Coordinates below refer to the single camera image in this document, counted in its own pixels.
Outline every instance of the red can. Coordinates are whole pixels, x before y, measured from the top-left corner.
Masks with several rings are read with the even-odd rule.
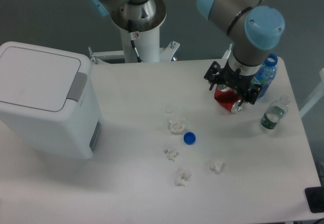
[[[238,106],[241,98],[236,91],[225,85],[217,85],[215,90],[215,100],[231,113],[238,113],[242,106]]]

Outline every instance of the blue bottle cap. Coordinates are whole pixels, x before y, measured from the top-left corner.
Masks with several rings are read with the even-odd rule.
[[[196,136],[192,132],[187,132],[184,134],[183,140],[187,145],[192,145],[196,141]]]
[[[268,67],[274,67],[278,63],[277,55],[270,53],[267,59],[264,61],[264,64]]]

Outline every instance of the clear plastic bottle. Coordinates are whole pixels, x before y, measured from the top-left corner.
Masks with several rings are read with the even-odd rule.
[[[289,102],[288,96],[282,96],[279,100],[271,103],[261,119],[262,126],[267,129],[274,129],[277,123],[287,114]]]
[[[264,96],[264,93],[273,81],[275,74],[277,73],[277,63],[278,57],[275,54],[270,53],[268,58],[264,61],[263,65],[258,70],[258,72],[254,75],[254,78],[252,79],[251,83],[253,85],[260,84],[262,86],[258,98]]]

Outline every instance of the blue bottle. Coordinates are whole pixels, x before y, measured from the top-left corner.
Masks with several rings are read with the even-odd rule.
[[[278,57],[275,54],[270,53],[268,58],[264,61],[263,65],[258,70],[258,72],[254,75],[254,78],[252,79],[251,83],[253,85],[260,84],[262,86],[258,98],[264,96],[264,93],[273,81],[275,74],[277,73],[277,63]]]

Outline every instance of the cable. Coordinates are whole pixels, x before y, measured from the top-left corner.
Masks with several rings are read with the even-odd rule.
[[[131,28],[132,28],[132,21],[131,20],[128,20],[128,32],[129,32],[129,35],[130,35],[132,48],[134,49],[137,62],[138,63],[142,63],[143,60],[140,58],[140,55],[138,54],[138,51],[137,51],[137,48],[136,48],[135,42],[134,42],[134,34],[132,33],[132,29]]]

